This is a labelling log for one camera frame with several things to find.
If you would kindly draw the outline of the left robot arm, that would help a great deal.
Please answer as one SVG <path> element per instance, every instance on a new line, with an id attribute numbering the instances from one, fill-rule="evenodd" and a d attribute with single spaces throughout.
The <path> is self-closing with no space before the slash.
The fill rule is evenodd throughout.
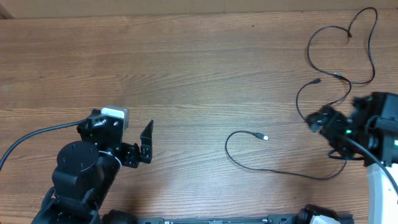
<path id="1" fill-rule="evenodd" d="M 140 144 L 123 142 L 129 110 L 107 106 L 93 110 L 77 126 L 81 139 L 62 147 L 52 174 L 53 187 L 44 197 L 34 223 L 137 223 L 127 212 L 99 210 L 122 167 L 137 168 L 152 160 L 150 121 Z"/>

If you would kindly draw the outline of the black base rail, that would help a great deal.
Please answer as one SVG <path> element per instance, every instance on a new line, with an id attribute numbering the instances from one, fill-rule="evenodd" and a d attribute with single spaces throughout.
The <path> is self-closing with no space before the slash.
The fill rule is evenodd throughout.
<path id="1" fill-rule="evenodd" d="M 111 210 L 102 218 L 103 223 L 131 224 L 297 224 L 340 223 L 354 224 L 351 214 L 339 215 L 325 207 L 307 204 L 296 214 L 270 214 L 265 217 L 233 218 L 139 218 L 127 212 Z"/>

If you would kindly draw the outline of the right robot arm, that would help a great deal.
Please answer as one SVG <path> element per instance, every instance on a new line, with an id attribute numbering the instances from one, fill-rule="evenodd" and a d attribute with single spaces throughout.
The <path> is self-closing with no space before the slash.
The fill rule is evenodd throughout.
<path id="1" fill-rule="evenodd" d="M 397 223 L 397 95 L 372 92 L 354 98 L 349 117 L 324 106 L 306 117 L 328 140 L 329 158 L 362 161 L 369 185 L 369 223 Z"/>

